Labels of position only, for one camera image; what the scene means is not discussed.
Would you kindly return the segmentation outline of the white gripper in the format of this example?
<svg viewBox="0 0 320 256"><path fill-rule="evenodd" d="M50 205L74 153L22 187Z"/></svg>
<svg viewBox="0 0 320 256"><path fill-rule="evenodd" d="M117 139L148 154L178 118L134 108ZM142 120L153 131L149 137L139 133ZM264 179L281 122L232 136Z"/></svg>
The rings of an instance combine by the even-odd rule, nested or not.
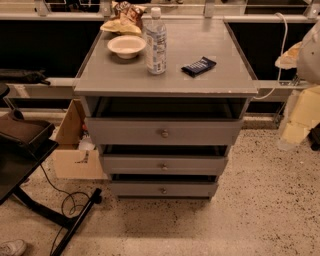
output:
<svg viewBox="0 0 320 256"><path fill-rule="evenodd" d="M292 150L320 123L320 86L315 85L289 96L279 127L277 147Z"/></svg>

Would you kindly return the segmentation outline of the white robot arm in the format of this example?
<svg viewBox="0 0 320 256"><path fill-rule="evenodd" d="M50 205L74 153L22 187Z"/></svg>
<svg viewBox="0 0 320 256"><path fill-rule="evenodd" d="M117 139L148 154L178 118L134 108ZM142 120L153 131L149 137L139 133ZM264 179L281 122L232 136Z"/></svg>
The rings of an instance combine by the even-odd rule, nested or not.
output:
<svg viewBox="0 0 320 256"><path fill-rule="evenodd" d="M320 123L320 21L304 36L278 57L275 66L282 69L297 69L300 79L310 84L289 108L285 124L280 128L278 147L293 149Z"/></svg>

